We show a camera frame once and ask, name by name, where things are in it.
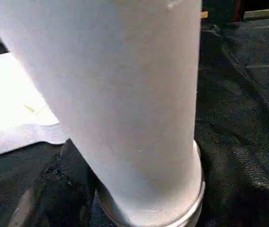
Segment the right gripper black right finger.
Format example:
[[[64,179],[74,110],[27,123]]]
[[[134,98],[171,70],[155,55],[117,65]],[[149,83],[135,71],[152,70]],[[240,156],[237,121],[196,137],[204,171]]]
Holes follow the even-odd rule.
[[[206,191],[200,227],[269,227],[269,176],[250,145],[210,122],[197,122]]]

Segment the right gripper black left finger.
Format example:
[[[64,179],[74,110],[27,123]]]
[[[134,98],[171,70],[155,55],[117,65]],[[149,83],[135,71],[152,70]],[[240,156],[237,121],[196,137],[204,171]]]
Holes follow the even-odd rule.
[[[72,140],[47,162],[11,216],[11,227],[88,227],[97,177]]]

